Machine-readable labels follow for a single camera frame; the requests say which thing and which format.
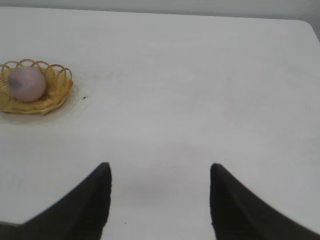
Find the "table surface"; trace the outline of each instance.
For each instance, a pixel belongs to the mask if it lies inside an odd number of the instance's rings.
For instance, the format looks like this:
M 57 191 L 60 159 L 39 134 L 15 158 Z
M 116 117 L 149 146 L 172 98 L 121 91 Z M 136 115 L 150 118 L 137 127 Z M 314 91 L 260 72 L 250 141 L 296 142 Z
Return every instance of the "table surface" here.
M 0 113 L 0 221 L 27 221 L 110 162 L 103 240 L 212 240 L 216 162 L 320 233 L 320 44 L 309 24 L 9 7 L 0 21 L 0 62 L 61 64 L 75 85 L 46 116 Z

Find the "pink fruit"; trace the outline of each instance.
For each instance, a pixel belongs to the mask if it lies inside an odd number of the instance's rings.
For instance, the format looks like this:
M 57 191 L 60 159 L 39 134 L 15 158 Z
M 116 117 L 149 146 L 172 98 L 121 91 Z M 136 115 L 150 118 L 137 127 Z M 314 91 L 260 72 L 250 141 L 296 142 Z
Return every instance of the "pink fruit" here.
M 23 102 L 33 102 L 43 96 L 47 81 L 37 67 L 19 67 L 10 73 L 8 85 L 11 96 Z

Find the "black object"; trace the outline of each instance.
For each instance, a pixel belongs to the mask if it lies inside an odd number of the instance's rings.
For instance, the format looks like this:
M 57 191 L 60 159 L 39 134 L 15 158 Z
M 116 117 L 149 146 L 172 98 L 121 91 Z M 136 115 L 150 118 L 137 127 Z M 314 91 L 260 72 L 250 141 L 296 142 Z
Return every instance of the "black object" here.
M 267 205 L 217 163 L 211 167 L 210 208 L 217 240 L 320 240 Z
M 111 170 L 101 163 L 49 209 L 26 222 L 0 223 L 0 240 L 99 240 L 110 208 Z

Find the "woven basket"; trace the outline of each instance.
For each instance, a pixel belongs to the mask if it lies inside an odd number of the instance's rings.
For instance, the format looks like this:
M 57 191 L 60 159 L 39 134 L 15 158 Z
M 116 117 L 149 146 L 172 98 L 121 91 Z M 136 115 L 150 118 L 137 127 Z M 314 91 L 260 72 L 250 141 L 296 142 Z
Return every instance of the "woven basket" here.
M 44 95 L 37 101 L 22 102 L 12 98 L 9 92 L 9 74 L 17 68 L 26 66 L 39 68 L 47 82 Z M 8 61 L 0 64 L 0 68 L 0 111 L 8 114 L 47 114 L 65 102 L 73 86 L 71 71 L 58 64 L 50 65 L 44 61 L 23 59 L 19 62 Z

